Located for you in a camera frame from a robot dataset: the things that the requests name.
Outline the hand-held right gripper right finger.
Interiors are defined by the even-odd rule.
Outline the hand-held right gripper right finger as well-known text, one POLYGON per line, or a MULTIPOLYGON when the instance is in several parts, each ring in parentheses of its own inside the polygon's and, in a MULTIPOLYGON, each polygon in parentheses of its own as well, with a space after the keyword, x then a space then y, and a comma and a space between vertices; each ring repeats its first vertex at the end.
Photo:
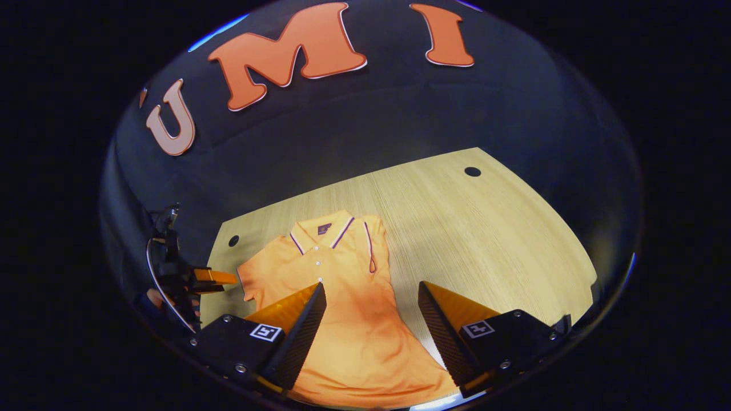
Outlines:
POLYGON ((570 315, 548 325, 522 309, 501 314, 427 281, 419 284, 418 306, 465 397, 500 391, 545 364, 572 329, 570 315))

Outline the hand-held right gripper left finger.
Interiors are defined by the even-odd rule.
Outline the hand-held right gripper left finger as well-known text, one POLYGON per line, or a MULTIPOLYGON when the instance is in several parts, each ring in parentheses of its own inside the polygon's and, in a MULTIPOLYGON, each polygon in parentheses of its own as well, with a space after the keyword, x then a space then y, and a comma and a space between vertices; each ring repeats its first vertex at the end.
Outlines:
POLYGON ((303 369, 327 298, 315 284, 247 317, 222 315, 188 339, 188 353, 244 389, 287 394, 303 369))

